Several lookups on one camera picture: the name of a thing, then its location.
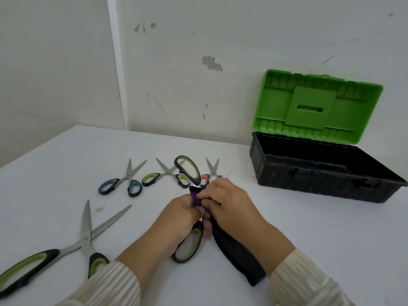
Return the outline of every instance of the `cream sweater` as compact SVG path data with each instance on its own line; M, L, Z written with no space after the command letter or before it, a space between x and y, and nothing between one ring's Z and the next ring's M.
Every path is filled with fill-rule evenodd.
M272 305L354 305L339 285L296 249L269 278ZM139 306L140 286L124 264L114 261L57 306Z

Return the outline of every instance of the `wall stain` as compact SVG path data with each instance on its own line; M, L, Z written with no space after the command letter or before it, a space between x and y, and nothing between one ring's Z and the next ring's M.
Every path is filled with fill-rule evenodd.
M162 110L163 114L166 115L166 112L165 112L163 106L160 104L159 100L154 98L154 102L156 102L157 106Z
M202 63L201 64L206 65L207 69L209 69L209 70L221 71L222 72L221 64L215 63L215 57L204 56L204 57L202 57Z
M333 56L331 56L330 58L328 58L326 61L324 61L323 62L323 64L325 64L327 61L329 61L331 58L333 58L334 57L334 55Z

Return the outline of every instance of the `scissors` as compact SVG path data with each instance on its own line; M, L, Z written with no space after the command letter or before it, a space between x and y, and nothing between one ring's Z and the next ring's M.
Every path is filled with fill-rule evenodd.
M126 176L123 177L122 179L112 178L110 180L105 181L102 185L100 185L98 192L102 195L107 195L108 193L115 190L116 187L122 183L122 181L127 179L129 181L129 186L127 189L129 196L130 197L138 196L142 192L142 184L138 180L132 180L132 176L135 175L138 170L140 170L140 168L146 163L146 161L147 159L144 160L137 168L132 170L132 159L129 159L128 168L126 170ZM134 192L133 188L135 187L139 187L139 189Z
M212 175L214 175L216 178L222 177L221 175L217 174L218 162L220 161L220 158L217 159L217 162L215 163L214 166L212 166L211 162L207 159L207 157L205 157L205 159L207 160L208 167L210 168L210 174L201 175L201 180L205 180L205 184L200 185L202 189L207 188L208 184L210 183Z
M190 186L190 181L188 181L187 177L182 175L182 174L173 174L172 172L176 169L175 166L173 166L171 169L168 169L167 166L165 166L163 163L161 163L161 161L159 159L157 159L157 162L159 162L161 168L164 170L164 173L160 174L160 173L150 173L147 174L145 177L143 177L142 179L142 184L145 187L149 187L151 185L153 185L156 180L158 180L160 177L164 176L164 175L171 175L173 176L176 180L177 183L182 187L182 188L188 188Z
M36 253L35 255L32 255L31 257L26 258L25 260L17 263L13 267L9 268L7 271L2 273L0 275L0 288L2 284L7 281L7 279L9 279L12 275L17 273L19 270L21 270L22 268L24 268L25 266L29 265L32 262L43 259L43 261L40 264L33 267L30 271L25 273L22 277L17 279L7 288L0 291L0 299L6 296L9 296L11 293L16 291L18 288L28 285L28 283L35 276L43 272L51 264L57 262L63 256L75 250L78 250L79 248L81 248L81 250L87 257L89 257L88 278L90 278L92 275L94 275L97 272L97 267L100 264L109 264L109 260L102 253L97 252L92 247L91 240L97 237L103 231L105 231L108 227L110 227L126 211L128 211L130 207L131 205L122 209L115 216L111 217L110 219L108 219L107 221L102 223L100 226L98 226L97 228L91 231L91 212L90 212L89 200L88 200L85 204L84 212L82 214L81 235L80 235L79 241L63 249L50 249L50 250Z

